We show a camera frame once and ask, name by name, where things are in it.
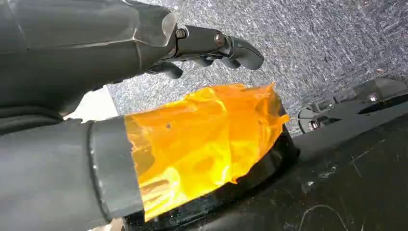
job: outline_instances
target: bolt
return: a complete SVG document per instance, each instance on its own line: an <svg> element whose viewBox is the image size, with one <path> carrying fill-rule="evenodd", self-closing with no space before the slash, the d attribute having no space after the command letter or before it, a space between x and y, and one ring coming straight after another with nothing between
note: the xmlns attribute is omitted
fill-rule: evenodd
<svg viewBox="0 0 408 231"><path fill-rule="evenodd" d="M176 30L176 38L183 39L185 37L187 37L187 33L186 33L185 30L183 30L183 29Z"/></svg>
<svg viewBox="0 0 408 231"><path fill-rule="evenodd" d="M214 41L216 42L216 44L218 46L224 46L225 43L225 37L223 34L221 33L216 33L216 35L214 36Z"/></svg>

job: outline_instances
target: gray carpet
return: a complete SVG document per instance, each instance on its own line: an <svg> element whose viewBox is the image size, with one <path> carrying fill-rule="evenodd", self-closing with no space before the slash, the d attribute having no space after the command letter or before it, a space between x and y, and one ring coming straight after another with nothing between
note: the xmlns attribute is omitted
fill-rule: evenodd
<svg viewBox="0 0 408 231"><path fill-rule="evenodd" d="M378 76L408 73L405 0L150 0L180 14L180 23L216 28L252 42L265 55L258 71L182 63L179 80L143 75L110 85L120 114L154 108L214 84L276 83L300 133L298 111Z"/></svg>

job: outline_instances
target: orange translucent film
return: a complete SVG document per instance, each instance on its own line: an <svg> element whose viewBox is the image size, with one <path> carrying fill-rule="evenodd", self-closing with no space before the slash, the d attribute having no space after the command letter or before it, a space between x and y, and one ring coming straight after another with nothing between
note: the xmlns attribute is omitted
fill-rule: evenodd
<svg viewBox="0 0 408 231"><path fill-rule="evenodd" d="M213 86L125 116L145 220L248 173L289 121L272 85Z"/></svg>

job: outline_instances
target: black surface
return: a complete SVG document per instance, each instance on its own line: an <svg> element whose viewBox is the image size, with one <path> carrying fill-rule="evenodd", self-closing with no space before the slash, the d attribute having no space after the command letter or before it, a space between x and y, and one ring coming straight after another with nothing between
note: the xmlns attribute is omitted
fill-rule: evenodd
<svg viewBox="0 0 408 231"><path fill-rule="evenodd" d="M176 230L405 230L407 138L404 115L324 153L302 156L309 161L276 184Z"/></svg>

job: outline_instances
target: black cylindrical component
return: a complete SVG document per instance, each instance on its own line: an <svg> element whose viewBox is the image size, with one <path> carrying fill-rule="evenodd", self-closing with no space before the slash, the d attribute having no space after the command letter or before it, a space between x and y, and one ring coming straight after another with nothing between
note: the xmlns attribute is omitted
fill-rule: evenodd
<svg viewBox="0 0 408 231"><path fill-rule="evenodd" d="M0 230L87 230L143 210L122 117L0 139Z"/></svg>

